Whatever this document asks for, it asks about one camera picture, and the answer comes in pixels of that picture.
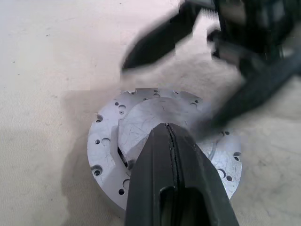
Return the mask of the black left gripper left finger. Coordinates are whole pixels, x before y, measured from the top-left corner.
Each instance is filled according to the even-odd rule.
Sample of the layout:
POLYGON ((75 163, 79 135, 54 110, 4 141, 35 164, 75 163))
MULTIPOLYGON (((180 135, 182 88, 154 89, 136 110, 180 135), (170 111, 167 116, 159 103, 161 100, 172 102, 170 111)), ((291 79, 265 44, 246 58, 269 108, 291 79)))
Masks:
POLYGON ((169 125, 153 128, 130 176, 126 226, 176 224, 176 169, 171 155, 169 125))

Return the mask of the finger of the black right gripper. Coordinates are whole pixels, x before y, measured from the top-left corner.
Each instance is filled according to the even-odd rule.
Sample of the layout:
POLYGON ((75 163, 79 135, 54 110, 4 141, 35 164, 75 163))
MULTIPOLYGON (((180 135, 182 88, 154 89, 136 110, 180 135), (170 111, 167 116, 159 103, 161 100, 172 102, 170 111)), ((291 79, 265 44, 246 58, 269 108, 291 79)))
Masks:
POLYGON ((222 105, 211 120, 212 127, 223 127, 232 119, 263 105, 300 71, 299 57, 289 57, 264 67, 222 105))
POLYGON ((157 62, 192 33, 197 17, 198 13, 178 13, 156 26, 136 42, 121 69, 129 70, 157 62))

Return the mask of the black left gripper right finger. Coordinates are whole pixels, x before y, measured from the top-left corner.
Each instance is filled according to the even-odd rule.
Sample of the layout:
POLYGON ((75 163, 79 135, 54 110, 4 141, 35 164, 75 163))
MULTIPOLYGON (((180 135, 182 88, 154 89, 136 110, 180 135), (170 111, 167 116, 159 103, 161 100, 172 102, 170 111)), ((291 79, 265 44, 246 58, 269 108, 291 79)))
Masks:
POLYGON ((175 188, 171 225, 239 225, 219 173, 189 132, 169 125, 175 188))

